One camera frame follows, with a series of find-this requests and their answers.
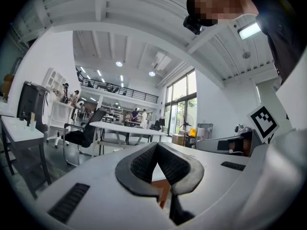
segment ceiling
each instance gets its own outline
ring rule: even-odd
[[[186,16],[186,0],[30,0],[12,23],[11,33],[27,45],[51,25],[55,32],[74,31],[76,65],[99,69],[110,81],[123,75],[160,87],[193,66],[222,88],[275,71],[263,33],[246,40],[238,36],[237,30],[255,16],[204,28],[199,36],[183,27]],[[148,72],[158,52],[171,61],[152,78]],[[124,66],[116,67],[116,61]]]
[[[106,76],[105,81],[117,85],[121,83],[120,75],[126,79],[126,86],[131,78],[158,84],[182,61],[149,43],[108,32],[74,31],[73,48],[76,66],[90,68],[90,72],[99,70]],[[162,61],[156,59],[158,53],[163,57]],[[155,71],[156,76],[149,76],[150,71]]]

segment ceiling light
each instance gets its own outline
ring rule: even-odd
[[[238,30],[238,33],[241,37],[242,40],[247,39],[250,36],[253,36],[254,34],[260,32],[261,29],[258,26],[257,23],[253,22],[250,23],[244,27],[242,27],[241,29]]]

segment box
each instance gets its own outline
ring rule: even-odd
[[[8,99],[13,80],[14,80],[14,75],[8,74],[4,77],[4,82],[2,84],[1,92],[4,94],[4,98],[6,100]]]
[[[173,144],[183,146],[183,139],[184,139],[183,135],[178,135],[178,134],[172,135],[172,143]]]

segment black vent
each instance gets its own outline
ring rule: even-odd
[[[243,164],[232,163],[232,162],[223,162],[221,165],[238,171],[243,171],[245,168],[245,165]]]
[[[89,188],[88,185],[77,183],[55,204],[49,211],[49,215],[62,223],[66,223]]]

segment white shelving unit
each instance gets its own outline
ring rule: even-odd
[[[53,89],[61,91],[63,89],[62,84],[66,82],[61,74],[56,72],[54,68],[49,68],[45,75],[42,86],[52,91]]]

